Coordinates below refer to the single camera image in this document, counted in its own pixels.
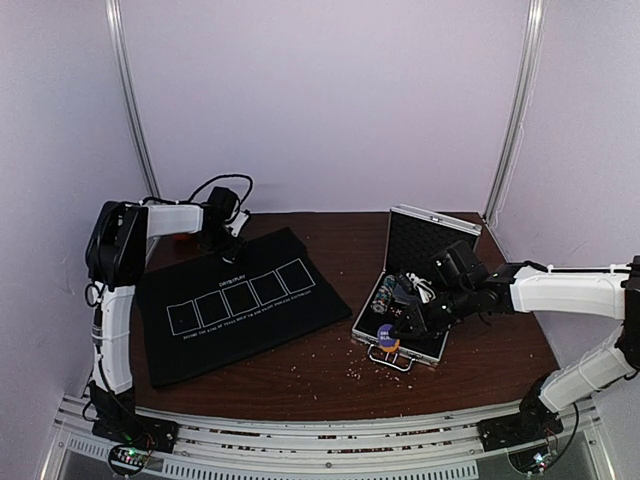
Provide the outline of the chip row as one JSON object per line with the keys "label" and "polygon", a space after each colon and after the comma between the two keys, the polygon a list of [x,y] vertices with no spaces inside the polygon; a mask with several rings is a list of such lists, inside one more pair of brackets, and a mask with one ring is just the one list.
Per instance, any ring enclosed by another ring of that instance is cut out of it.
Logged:
{"label": "chip row", "polygon": [[396,285],[397,280],[394,275],[387,275],[384,277],[370,305],[371,310],[375,314],[383,315],[387,311],[393,299],[393,293]]}

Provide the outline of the purple small blind button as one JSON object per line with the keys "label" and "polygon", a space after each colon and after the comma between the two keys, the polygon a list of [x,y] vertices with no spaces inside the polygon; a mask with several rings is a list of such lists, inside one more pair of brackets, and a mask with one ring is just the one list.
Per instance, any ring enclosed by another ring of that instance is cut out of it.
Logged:
{"label": "purple small blind button", "polygon": [[377,342],[385,347],[391,347],[394,345],[398,339],[391,335],[392,330],[392,324],[382,324],[377,330]]}

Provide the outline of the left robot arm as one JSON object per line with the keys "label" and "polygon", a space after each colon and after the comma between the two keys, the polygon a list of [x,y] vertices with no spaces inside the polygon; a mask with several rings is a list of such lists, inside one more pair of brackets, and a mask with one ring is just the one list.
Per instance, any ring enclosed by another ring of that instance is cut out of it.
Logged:
{"label": "left robot arm", "polygon": [[149,242],[173,235],[198,235],[202,247],[231,263],[246,241],[241,232],[251,213],[224,189],[202,203],[147,197],[106,202],[85,251],[89,283],[85,301],[94,311],[90,398],[96,423],[123,444],[137,442],[144,424],[135,412],[129,335],[136,286],[147,264]]}

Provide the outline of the black poker mat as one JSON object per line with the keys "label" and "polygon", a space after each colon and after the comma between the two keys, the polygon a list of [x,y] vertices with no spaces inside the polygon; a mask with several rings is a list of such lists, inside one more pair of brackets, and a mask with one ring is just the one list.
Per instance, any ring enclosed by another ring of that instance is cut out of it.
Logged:
{"label": "black poker mat", "polygon": [[152,388],[263,353],[351,316],[289,227],[143,276],[135,301]]}

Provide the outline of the orange big blind button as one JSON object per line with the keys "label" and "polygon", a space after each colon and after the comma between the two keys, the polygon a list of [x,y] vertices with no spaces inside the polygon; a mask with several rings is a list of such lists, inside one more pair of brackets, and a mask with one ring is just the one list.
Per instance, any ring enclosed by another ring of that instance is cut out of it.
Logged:
{"label": "orange big blind button", "polygon": [[383,344],[379,345],[379,348],[386,353],[394,353],[399,349],[399,347],[400,347],[399,340],[396,340],[394,343],[390,345],[383,345]]}

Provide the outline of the aluminium poker case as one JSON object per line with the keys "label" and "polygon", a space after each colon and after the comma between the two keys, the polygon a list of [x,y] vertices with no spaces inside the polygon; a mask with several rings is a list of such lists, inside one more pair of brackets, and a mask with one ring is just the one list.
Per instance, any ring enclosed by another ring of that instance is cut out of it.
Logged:
{"label": "aluminium poker case", "polygon": [[[437,282],[430,259],[460,240],[474,250],[481,232],[482,226],[477,223],[418,207],[400,204],[390,209],[382,271],[351,329],[353,339],[367,346],[371,362],[401,373],[410,371],[416,363],[438,365],[448,332],[438,338],[401,340],[399,316],[412,300],[428,303],[444,292],[445,286]],[[394,275],[397,285],[389,308],[378,315],[370,305],[387,275]],[[392,324],[391,335],[400,341],[394,353],[379,348],[377,330],[382,324]]]}

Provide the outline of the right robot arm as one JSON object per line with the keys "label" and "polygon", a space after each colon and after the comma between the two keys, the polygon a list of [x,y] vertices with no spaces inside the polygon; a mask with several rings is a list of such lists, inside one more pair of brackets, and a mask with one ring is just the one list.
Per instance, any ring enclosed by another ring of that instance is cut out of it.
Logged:
{"label": "right robot arm", "polygon": [[433,261],[427,302],[406,306],[394,339],[423,339],[447,331],[474,314],[561,312],[619,321],[617,330],[579,360],[541,379],[522,399],[512,430],[535,440],[556,414],[575,401],[639,371],[639,263],[601,268],[555,268],[535,262],[506,263],[489,272],[476,257],[446,253]]}

